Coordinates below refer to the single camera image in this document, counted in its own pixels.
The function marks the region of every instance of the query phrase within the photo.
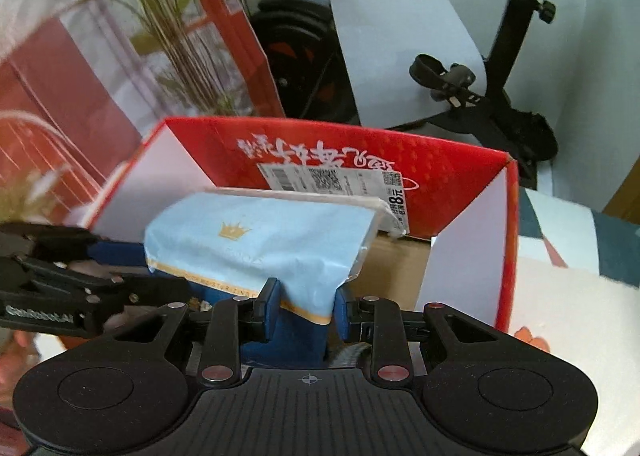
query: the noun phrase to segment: light blue package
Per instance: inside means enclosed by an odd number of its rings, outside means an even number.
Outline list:
[[[147,226],[148,266],[235,295],[257,296],[269,277],[284,308],[328,324],[376,211],[213,193],[193,194]]]

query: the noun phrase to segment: adjustment knob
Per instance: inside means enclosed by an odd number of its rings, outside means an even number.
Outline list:
[[[538,7],[540,19],[550,24],[556,18],[556,6],[551,1],[543,1]]]

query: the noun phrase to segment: qr code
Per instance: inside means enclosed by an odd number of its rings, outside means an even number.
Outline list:
[[[385,185],[402,187],[402,176],[400,176],[399,172],[383,172],[382,176],[385,179]]]
[[[316,190],[334,190],[344,192],[337,172],[334,169],[309,167],[309,174],[316,185]]]

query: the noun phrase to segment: white paper sheet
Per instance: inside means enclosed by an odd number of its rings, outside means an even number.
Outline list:
[[[631,285],[518,258],[509,333],[528,327],[593,382],[598,413],[585,454],[640,454],[639,311],[640,292]]]
[[[484,94],[482,57],[449,0],[331,0],[340,46],[364,126],[389,128],[447,109],[409,75],[419,53],[464,64]]]

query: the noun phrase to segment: open box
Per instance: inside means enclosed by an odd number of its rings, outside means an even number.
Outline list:
[[[496,150],[304,120],[169,118],[110,183],[84,224],[114,240],[142,242],[150,221],[189,194],[212,186],[309,188],[305,179],[313,181],[318,166],[338,176],[340,187],[351,183],[347,192],[358,193],[357,181],[366,194],[386,199],[411,236],[396,242],[378,237],[350,283],[354,293],[391,298],[405,309],[442,301],[508,329],[518,169]],[[332,179],[316,180],[314,190],[331,186]],[[425,240],[433,236],[430,247]],[[211,286],[228,292],[230,284]]]

